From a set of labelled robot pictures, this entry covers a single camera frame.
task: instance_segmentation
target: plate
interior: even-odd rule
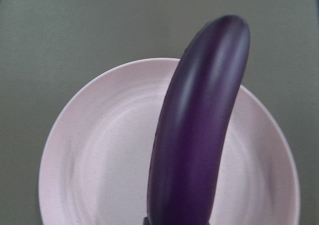
[[[116,67],[56,120],[42,156],[44,225],[141,225],[162,102],[178,59]],[[224,144],[211,225],[297,225],[299,183],[287,141],[241,86]]]

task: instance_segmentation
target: long eggplant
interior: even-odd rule
[[[159,116],[145,224],[208,224],[249,41],[247,23],[228,15],[208,23],[185,50]]]

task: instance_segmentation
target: purple eggplant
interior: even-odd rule
[[[249,41],[246,22],[228,15],[209,22],[185,50],[156,130],[147,194],[150,225],[208,224]]]

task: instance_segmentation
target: speckled plate surface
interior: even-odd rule
[[[178,59],[116,67],[82,88],[45,145],[44,225],[141,225],[153,139]],[[297,225],[299,183],[275,120],[241,86],[227,130],[211,225]]]

